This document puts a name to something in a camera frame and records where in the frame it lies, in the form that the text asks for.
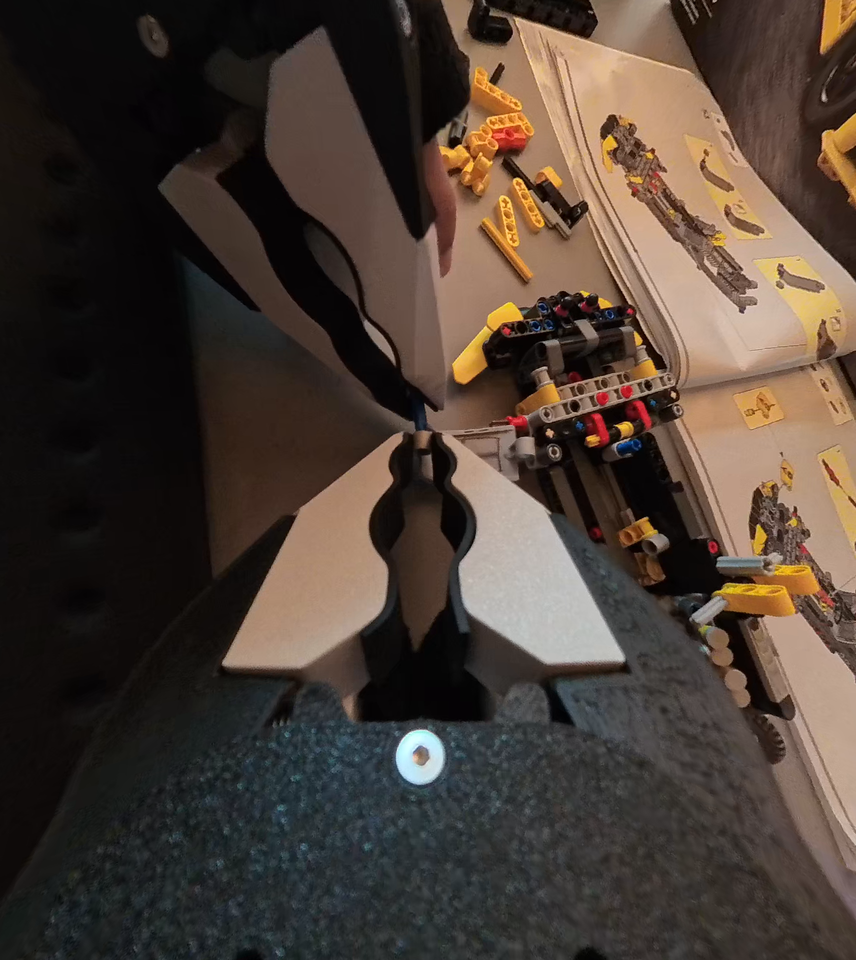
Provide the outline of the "thin yellow lego piece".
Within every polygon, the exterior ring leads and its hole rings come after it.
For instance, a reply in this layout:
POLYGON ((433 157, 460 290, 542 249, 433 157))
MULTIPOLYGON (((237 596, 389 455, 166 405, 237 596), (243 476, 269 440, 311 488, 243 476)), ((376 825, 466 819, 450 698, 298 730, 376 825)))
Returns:
POLYGON ((505 235, 497 229, 494 222, 490 218, 484 217, 480 223, 480 229, 502 257, 506 259, 506 262, 521 281, 525 284, 531 283, 534 278, 532 270, 517 253, 517 249, 513 247, 505 235))

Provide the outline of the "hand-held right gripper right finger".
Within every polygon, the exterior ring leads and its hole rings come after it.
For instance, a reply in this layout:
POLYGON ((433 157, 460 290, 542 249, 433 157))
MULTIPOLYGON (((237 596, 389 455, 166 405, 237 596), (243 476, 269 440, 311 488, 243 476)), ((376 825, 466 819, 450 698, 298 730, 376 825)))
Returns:
POLYGON ((432 470, 452 550, 432 623, 432 717, 480 719, 517 685, 623 671, 562 518, 453 435, 433 434, 432 470))

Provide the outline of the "black dotted mat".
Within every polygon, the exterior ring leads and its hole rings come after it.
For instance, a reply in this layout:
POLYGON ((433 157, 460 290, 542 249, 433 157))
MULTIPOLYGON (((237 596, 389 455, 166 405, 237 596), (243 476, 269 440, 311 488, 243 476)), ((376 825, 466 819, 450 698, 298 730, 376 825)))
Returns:
POLYGON ((179 264, 0 24, 0 901, 209 572, 179 264))

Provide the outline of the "open instruction booklet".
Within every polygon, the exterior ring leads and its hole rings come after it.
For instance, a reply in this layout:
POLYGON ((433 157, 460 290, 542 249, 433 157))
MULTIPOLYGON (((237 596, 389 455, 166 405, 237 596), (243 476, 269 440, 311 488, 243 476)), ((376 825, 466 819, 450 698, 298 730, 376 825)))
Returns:
POLYGON ((856 418, 835 359, 856 284, 777 200, 708 88, 666 63, 520 26, 609 270, 683 414, 669 425, 699 518, 730 555, 809 565, 766 618, 790 727, 856 871, 856 418))

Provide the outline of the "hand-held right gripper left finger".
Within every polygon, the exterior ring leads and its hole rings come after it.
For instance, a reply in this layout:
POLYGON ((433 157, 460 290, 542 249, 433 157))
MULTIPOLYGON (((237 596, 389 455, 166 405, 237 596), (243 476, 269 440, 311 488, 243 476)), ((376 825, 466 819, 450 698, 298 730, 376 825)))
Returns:
POLYGON ((408 657, 393 549, 408 435, 390 437, 302 506, 221 662, 229 674, 385 686, 408 657))

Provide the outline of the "grey lego seat piece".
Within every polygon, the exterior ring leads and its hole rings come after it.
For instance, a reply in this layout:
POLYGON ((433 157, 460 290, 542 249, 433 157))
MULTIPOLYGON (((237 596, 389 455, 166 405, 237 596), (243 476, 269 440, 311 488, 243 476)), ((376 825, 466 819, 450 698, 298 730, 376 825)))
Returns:
POLYGON ((539 467, 536 441, 507 420, 494 425, 451 432, 463 446, 511 482, 518 482, 521 471, 539 467))

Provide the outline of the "lego set box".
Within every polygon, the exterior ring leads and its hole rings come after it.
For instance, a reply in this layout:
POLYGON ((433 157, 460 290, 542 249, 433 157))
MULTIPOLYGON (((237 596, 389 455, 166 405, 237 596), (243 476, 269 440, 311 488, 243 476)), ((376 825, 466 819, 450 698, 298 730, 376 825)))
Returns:
POLYGON ((751 167, 856 283, 856 2, 670 6, 751 167))

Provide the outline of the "lego car chassis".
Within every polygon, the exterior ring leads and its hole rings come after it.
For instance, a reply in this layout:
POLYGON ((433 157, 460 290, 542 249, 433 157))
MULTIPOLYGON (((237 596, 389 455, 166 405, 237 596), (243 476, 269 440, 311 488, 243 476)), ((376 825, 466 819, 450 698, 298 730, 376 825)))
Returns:
POLYGON ((676 379, 655 361, 637 310, 586 291, 488 314, 452 364, 458 386, 503 371, 518 392, 494 420, 508 456, 549 510, 586 534, 688 632, 770 764, 787 749, 776 720, 794 703, 761 652, 763 618, 788 614, 781 558, 732 558, 692 512, 657 429, 684 414, 676 379))

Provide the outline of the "black lego beams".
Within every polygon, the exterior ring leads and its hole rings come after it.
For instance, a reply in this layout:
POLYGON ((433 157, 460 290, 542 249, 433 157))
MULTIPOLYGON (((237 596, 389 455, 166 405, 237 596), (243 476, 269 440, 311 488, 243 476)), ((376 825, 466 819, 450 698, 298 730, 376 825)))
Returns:
POLYGON ((479 42, 505 45, 513 36, 510 18, 520 18, 582 39, 598 26, 590 1, 472 1, 467 30, 479 42))

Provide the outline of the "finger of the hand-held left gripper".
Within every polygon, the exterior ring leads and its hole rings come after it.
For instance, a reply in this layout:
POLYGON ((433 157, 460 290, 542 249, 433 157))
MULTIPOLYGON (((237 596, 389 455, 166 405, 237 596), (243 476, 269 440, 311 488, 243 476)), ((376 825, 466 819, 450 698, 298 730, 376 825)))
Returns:
POLYGON ((278 56, 266 161, 308 224, 307 310, 384 406, 446 405, 435 210, 423 164, 418 46, 398 27, 319 26, 278 56))
POLYGON ((290 196, 262 147, 199 150, 159 185, 221 284, 329 371, 410 419, 419 400, 369 327, 364 289, 341 241, 290 196))

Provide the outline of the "pile of yellow lego beams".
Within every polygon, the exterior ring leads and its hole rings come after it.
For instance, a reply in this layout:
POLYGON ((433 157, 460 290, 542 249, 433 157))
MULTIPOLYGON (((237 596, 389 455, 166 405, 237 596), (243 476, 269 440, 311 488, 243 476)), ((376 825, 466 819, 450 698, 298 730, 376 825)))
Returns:
POLYGON ((564 241, 588 213, 571 177, 550 121, 542 117, 539 96, 520 88, 522 74, 503 61, 473 67, 466 112, 440 135, 438 145, 446 176, 473 203, 490 201, 487 216, 503 226, 513 205, 518 234, 552 232, 564 241))

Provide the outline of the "person's left hand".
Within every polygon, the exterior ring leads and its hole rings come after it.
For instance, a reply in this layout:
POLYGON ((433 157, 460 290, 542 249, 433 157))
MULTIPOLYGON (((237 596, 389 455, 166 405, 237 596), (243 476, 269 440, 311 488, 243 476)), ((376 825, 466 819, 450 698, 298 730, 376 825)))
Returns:
POLYGON ((438 269, 444 278, 452 266, 457 232, 457 198, 435 139, 430 139, 424 145, 422 163, 425 187, 434 209, 438 269))

